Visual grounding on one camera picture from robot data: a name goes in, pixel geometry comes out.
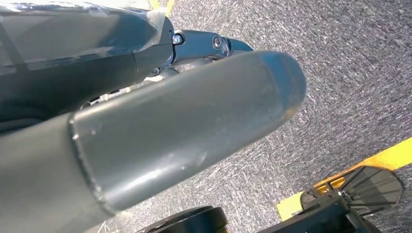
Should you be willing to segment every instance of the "yellow tape line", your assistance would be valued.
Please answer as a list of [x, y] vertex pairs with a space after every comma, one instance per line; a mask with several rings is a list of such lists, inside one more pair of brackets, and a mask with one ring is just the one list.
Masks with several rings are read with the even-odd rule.
[[156, 10], [160, 7], [158, 0], [149, 0], [150, 5], [152, 5], [153, 10]]
[[326, 180], [317, 183], [315, 186], [331, 181], [336, 177], [360, 166], [377, 166], [393, 171], [410, 163], [412, 163], [412, 137], [380, 153], [377, 153], [374, 156], [371, 156], [362, 162], [339, 172], [330, 178], [327, 178]]
[[[325, 182], [331, 181], [338, 176], [343, 175], [344, 173], [353, 170], [359, 166], [377, 166], [381, 168], [386, 168], [388, 170], [396, 170], [403, 166], [412, 163], [412, 137], [390, 147], [372, 157], [369, 157], [362, 162], [330, 177], [327, 178], [315, 186], [319, 186]], [[302, 192], [294, 194], [293, 196], [282, 200], [279, 204], [276, 205], [277, 210], [282, 218], [282, 221], [285, 221], [294, 216], [295, 213], [302, 210], [300, 205], [300, 195]]]
[[285, 221], [293, 217], [296, 212], [302, 210], [302, 206], [300, 205], [300, 195], [303, 192], [296, 193], [293, 196], [281, 200], [279, 204], [276, 205], [277, 211], [280, 214], [280, 218]]
[[166, 7], [166, 17], [169, 17], [170, 13], [172, 12], [173, 5], [174, 5], [174, 0], [169, 0], [167, 7]]

